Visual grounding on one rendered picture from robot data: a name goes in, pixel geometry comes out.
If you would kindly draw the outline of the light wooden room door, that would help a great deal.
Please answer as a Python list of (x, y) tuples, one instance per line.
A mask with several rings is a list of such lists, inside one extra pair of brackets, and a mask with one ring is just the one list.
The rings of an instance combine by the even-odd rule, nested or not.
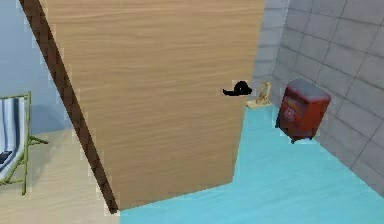
[(265, 0), (19, 0), (111, 211), (230, 183)]

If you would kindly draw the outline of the red cabinet with grey top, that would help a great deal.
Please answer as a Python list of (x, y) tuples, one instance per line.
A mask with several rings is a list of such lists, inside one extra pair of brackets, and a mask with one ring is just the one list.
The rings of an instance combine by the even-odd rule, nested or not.
[(275, 127), (280, 128), (292, 144), (302, 139), (312, 140), (330, 102), (327, 92), (304, 79), (294, 79), (286, 86)]

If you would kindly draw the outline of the striped deck chair green frame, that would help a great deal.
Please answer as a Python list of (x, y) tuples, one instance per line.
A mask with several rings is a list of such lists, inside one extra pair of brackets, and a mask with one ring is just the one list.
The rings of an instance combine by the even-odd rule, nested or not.
[(22, 196), (27, 192), (29, 147), (48, 144), (30, 132), (31, 101), (30, 91), (0, 97), (0, 186), (21, 183)]

